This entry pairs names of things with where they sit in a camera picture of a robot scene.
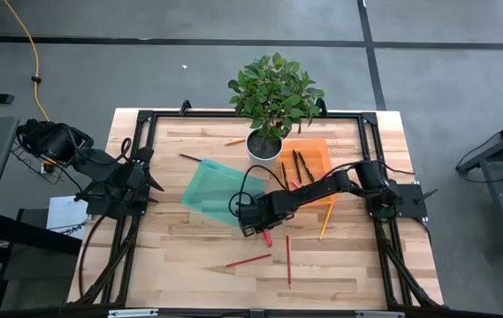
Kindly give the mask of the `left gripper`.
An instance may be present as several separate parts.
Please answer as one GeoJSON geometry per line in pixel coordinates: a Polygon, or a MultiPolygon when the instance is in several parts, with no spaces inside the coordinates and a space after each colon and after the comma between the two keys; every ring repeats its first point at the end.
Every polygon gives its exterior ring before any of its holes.
{"type": "Polygon", "coordinates": [[[158,200],[149,197],[148,185],[161,192],[164,190],[149,172],[145,177],[144,169],[135,163],[124,163],[120,167],[120,181],[122,185],[120,201],[131,206],[147,206],[149,202],[158,203],[158,200]]]}

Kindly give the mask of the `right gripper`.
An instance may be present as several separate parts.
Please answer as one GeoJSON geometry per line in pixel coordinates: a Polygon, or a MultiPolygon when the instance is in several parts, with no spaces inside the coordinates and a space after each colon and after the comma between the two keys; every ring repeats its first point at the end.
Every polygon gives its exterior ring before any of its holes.
{"type": "Polygon", "coordinates": [[[293,218],[296,198],[289,193],[268,193],[252,197],[249,202],[238,203],[238,221],[262,223],[264,230],[272,230],[293,218]]]}

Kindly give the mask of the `red pencil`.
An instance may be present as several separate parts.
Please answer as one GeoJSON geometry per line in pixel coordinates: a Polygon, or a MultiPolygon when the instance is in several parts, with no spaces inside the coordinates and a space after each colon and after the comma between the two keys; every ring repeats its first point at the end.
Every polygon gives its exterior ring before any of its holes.
{"type": "Polygon", "coordinates": [[[287,268],[287,285],[288,289],[292,288],[292,249],[291,249],[291,239],[289,235],[286,235],[286,268],[287,268]]]}
{"type": "Polygon", "coordinates": [[[239,266],[239,265],[242,265],[242,264],[246,264],[246,263],[250,263],[250,262],[253,262],[253,261],[260,261],[262,259],[266,259],[266,258],[269,258],[271,256],[272,256],[272,254],[263,254],[263,255],[258,255],[258,256],[255,256],[255,257],[247,258],[247,259],[244,259],[244,260],[231,262],[231,263],[225,264],[225,268],[232,268],[232,267],[236,267],[236,266],[239,266]]]}

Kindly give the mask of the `black pen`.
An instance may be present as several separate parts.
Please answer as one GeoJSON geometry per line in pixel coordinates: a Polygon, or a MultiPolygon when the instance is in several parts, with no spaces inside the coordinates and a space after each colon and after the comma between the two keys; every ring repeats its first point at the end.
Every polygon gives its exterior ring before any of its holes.
{"type": "Polygon", "coordinates": [[[315,179],[315,177],[314,177],[313,173],[311,172],[311,170],[309,169],[309,166],[308,166],[308,164],[307,164],[307,162],[306,162],[305,158],[303,157],[302,153],[299,151],[297,154],[298,154],[298,157],[299,157],[299,159],[300,159],[300,161],[301,161],[301,163],[302,163],[302,165],[303,165],[303,167],[304,167],[304,170],[305,170],[305,171],[306,171],[306,173],[307,173],[307,176],[308,176],[309,180],[310,180],[312,183],[313,183],[313,182],[315,182],[315,181],[316,181],[316,179],[315,179]]]}
{"type": "Polygon", "coordinates": [[[301,179],[301,170],[300,170],[300,165],[299,165],[298,153],[293,149],[292,155],[293,155],[293,162],[294,162],[294,166],[295,166],[296,177],[298,178],[299,183],[301,183],[302,179],[301,179]]]}

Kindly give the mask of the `yellow pencil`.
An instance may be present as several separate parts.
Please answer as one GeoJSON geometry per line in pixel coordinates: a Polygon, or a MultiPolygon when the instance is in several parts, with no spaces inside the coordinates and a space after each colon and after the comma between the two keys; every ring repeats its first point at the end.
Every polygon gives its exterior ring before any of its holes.
{"type": "Polygon", "coordinates": [[[319,236],[318,236],[318,240],[323,240],[323,238],[324,238],[324,234],[326,232],[328,223],[329,223],[331,215],[332,215],[334,204],[335,204],[335,201],[332,201],[330,206],[328,207],[327,213],[324,218],[324,223],[323,223],[322,229],[321,229],[319,236]]]}

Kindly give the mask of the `green translucent plastic bin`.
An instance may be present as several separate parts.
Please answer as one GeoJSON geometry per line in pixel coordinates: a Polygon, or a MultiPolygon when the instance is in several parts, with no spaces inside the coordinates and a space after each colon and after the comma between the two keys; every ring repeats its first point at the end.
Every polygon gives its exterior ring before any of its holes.
{"type": "Polygon", "coordinates": [[[232,196],[240,190],[244,173],[221,163],[202,160],[193,175],[182,203],[194,212],[214,218],[221,223],[239,226],[239,221],[229,208],[237,209],[237,199],[232,196]]]}

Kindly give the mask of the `orange translucent plastic bin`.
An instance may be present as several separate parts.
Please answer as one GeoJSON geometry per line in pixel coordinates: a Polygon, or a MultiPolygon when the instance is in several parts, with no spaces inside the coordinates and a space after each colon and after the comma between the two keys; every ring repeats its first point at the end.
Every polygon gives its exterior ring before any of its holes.
{"type": "MultiPolygon", "coordinates": [[[[295,179],[298,181],[295,173],[295,166],[293,162],[292,150],[297,153],[300,151],[305,158],[309,169],[313,173],[316,181],[318,181],[326,172],[332,167],[328,146],[325,139],[311,139],[311,140],[285,140],[283,150],[278,158],[278,169],[280,170],[280,163],[283,162],[286,167],[286,175],[291,190],[296,190],[291,184],[290,180],[295,179]]],[[[312,182],[309,180],[306,171],[299,159],[301,170],[301,184],[303,186],[309,185],[312,182]]]]}

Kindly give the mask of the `white paper sheet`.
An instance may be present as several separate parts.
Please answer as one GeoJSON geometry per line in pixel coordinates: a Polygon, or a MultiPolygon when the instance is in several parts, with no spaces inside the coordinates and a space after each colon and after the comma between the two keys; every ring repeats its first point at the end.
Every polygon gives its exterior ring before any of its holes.
{"type": "Polygon", "coordinates": [[[50,199],[47,229],[83,240],[85,226],[90,220],[88,204],[76,201],[74,196],[52,197],[50,199]]]}

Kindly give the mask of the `potted green plant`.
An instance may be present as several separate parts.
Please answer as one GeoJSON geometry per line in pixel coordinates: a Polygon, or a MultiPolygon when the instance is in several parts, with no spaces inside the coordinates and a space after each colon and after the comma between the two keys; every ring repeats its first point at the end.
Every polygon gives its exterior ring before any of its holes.
{"type": "Polygon", "coordinates": [[[227,86],[234,92],[229,103],[235,115],[250,121],[245,139],[250,161],[266,167],[281,156],[291,132],[300,134],[321,114],[318,102],[325,96],[299,62],[278,52],[244,65],[227,86]]]}

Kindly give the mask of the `silver aluminium extrusion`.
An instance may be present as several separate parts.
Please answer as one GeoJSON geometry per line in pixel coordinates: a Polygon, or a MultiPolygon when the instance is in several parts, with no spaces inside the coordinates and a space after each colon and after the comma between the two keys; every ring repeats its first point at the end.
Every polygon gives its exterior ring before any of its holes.
{"type": "Polygon", "coordinates": [[[154,308],[110,310],[107,318],[157,318],[159,311],[154,308]]]}
{"type": "Polygon", "coordinates": [[[406,318],[404,313],[391,311],[356,311],[354,318],[406,318]]]}

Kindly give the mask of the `dark side desk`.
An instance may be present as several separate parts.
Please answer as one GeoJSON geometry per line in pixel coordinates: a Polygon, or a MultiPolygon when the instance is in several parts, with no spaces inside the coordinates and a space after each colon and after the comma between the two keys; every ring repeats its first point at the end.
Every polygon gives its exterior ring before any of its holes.
{"type": "Polygon", "coordinates": [[[77,255],[81,240],[0,215],[0,240],[77,255]]]}

